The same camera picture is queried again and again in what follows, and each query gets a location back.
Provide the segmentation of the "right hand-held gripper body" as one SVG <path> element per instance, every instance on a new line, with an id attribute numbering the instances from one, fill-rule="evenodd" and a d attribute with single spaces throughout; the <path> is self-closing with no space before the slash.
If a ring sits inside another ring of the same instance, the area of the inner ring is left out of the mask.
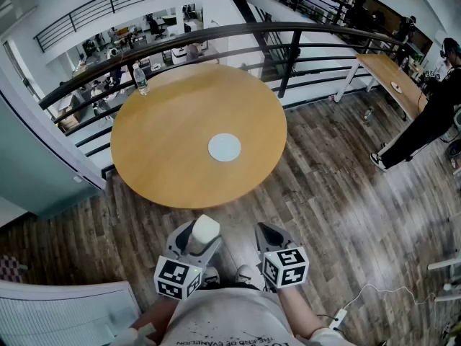
<path id="1" fill-rule="evenodd" d="M 281 289 L 301 285 L 308 273 L 309 259 L 304 247 L 293 238 L 286 247 L 259 249 L 259 272 L 268 288 Z"/>

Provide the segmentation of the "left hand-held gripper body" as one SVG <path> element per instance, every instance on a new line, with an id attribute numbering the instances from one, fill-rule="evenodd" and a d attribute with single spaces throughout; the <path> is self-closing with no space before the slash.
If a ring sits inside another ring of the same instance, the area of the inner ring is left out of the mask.
<path id="1" fill-rule="evenodd" d="M 201 286 L 212 257 L 188 252 L 187 248 L 183 252 L 165 251 L 154 272 L 157 294 L 180 301 L 188 299 Z"/>

